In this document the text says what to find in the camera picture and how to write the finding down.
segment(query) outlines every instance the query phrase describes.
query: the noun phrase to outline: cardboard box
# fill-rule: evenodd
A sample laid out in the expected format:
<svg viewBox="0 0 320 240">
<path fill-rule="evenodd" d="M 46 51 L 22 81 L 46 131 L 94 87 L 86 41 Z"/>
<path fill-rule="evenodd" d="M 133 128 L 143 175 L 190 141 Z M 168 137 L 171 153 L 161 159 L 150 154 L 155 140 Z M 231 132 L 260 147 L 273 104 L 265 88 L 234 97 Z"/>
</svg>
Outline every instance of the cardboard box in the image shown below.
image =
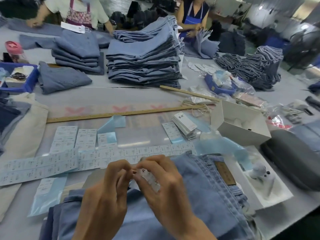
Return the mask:
<svg viewBox="0 0 320 240">
<path fill-rule="evenodd" d="M 241 146 L 258 147 L 271 138 L 261 112 L 224 100 L 211 112 L 211 126 Z"/>
<path fill-rule="evenodd" d="M 241 185 L 242 191 L 247 196 L 250 206 L 254 210 L 260 210 L 270 206 L 274 206 L 293 197 L 291 191 L 272 169 L 272 167 L 268 164 L 266 159 L 264 159 L 264 157 L 259 153 L 259 151 L 254 146 L 246 147 L 246 149 L 249 152 L 250 160 L 253 164 L 257 161 L 260 161 L 266 167 L 267 171 L 270 171 L 270 173 L 275 175 L 271 194 L 268 199 L 265 199 L 262 195 L 262 184 L 260 184 L 257 180 L 252 179 L 248 175 L 247 171 L 243 172 L 240 165 L 233 156 L 224 156 L 224 160 L 226 165 L 228 166 L 228 169 L 230 170 L 235 181 Z"/>
</svg>

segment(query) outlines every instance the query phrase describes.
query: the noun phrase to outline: blue apron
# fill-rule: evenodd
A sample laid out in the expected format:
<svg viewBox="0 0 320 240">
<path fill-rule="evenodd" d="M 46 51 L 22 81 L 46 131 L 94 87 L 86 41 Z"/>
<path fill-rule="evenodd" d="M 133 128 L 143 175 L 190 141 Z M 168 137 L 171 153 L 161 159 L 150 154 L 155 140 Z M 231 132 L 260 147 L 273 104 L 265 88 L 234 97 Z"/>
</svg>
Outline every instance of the blue apron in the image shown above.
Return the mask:
<svg viewBox="0 0 320 240">
<path fill-rule="evenodd" d="M 188 14 L 186 16 L 186 20 L 184 21 L 184 24 L 200 24 L 202 22 L 203 5 L 201 5 L 201 16 L 200 16 L 200 18 L 195 18 L 195 17 L 191 17 L 190 16 L 191 8 L 193 8 L 193 2 L 191 3 L 191 5 L 189 7 L 189 11 L 188 11 Z M 180 35 L 179 35 L 180 38 L 184 37 L 183 41 L 185 41 L 185 42 L 190 42 L 190 41 L 194 40 L 194 38 L 186 37 L 188 32 L 189 31 L 181 32 Z"/>
</svg>

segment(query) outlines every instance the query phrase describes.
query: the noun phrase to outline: black case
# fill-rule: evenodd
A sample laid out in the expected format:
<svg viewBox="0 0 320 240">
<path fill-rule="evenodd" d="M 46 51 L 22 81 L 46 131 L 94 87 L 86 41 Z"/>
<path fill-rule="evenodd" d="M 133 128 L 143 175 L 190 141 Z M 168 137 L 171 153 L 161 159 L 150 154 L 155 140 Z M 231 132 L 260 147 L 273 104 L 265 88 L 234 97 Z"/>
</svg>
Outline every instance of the black case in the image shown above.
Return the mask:
<svg viewBox="0 0 320 240">
<path fill-rule="evenodd" d="M 320 191 L 320 157 L 294 133 L 278 129 L 261 145 L 263 153 L 299 188 Z"/>
</svg>

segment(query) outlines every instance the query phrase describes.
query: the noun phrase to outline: brown leather label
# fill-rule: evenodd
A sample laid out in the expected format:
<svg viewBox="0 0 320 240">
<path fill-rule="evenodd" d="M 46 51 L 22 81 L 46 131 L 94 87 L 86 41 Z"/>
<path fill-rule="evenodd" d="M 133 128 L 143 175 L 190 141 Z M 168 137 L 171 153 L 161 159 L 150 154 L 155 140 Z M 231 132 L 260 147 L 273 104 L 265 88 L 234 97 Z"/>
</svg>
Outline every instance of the brown leather label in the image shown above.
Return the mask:
<svg viewBox="0 0 320 240">
<path fill-rule="evenodd" d="M 226 183 L 226 185 L 236 185 L 236 181 L 232 176 L 230 170 L 227 165 L 222 161 L 215 161 L 214 164 L 217 167 L 218 172 L 220 173 L 222 179 Z"/>
</svg>

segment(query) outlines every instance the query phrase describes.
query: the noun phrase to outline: wooden stick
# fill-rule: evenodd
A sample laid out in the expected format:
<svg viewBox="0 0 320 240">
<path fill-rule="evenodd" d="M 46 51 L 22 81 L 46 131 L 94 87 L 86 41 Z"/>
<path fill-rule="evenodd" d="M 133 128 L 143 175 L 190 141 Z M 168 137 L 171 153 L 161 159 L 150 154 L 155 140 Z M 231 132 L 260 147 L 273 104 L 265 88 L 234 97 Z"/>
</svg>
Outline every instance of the wooden stick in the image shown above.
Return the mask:
<svg viewBox="0 0 320 240">
<path fill-rule="evenodd" d="M 186 109 L 205 109 L 205 108 L 206 108 L 205 105 L 201 104 L 201 105 L 191 105 L 191 106 L 180 106 L 180 107 L 174 107 L 174 108 L 147 109 L 147 110 L 137 110 L 137 111 L 129 111 L 129 112 L 119 112 L 119 113 L 101 113 L 101 114 L 93 114 L 93 115 L 48 118 L 47 123 L 109 118 L 114 115 L 122 115 L 122 116 L 142 115 L 142 114 L 151 114 L 151 113 L 158 113 L 158 112 L 168 112 L 168 111 L 186 110 Z"/>
<path fill-rule="evenodd" d="M 209 100 L 212 100 L 212 101 L 220 102 L 220 99 L 218 99 L 218 98 L 210 97 L 210 96 L 206 96 L 206 95 L 202 95 L 202 94 L 198 94 L 198 93 L 194 93 L 194 92 L 189 92 L 189 91 L 183 90 L 183 89 L 167 87 L 167 86 L 164 86 L 164 85 L 160 85 L 160 88 L 171 90 L 171 91 L 175 91 L 175 92 L 182 92 L 182 93 L 189 94 L 189 95 L 192 95 L 192 96 L 196 96 L 196 97 L 200 97 L 200 98 L 204 98 L 204 99 L 209 99 Z"/>
</svg>

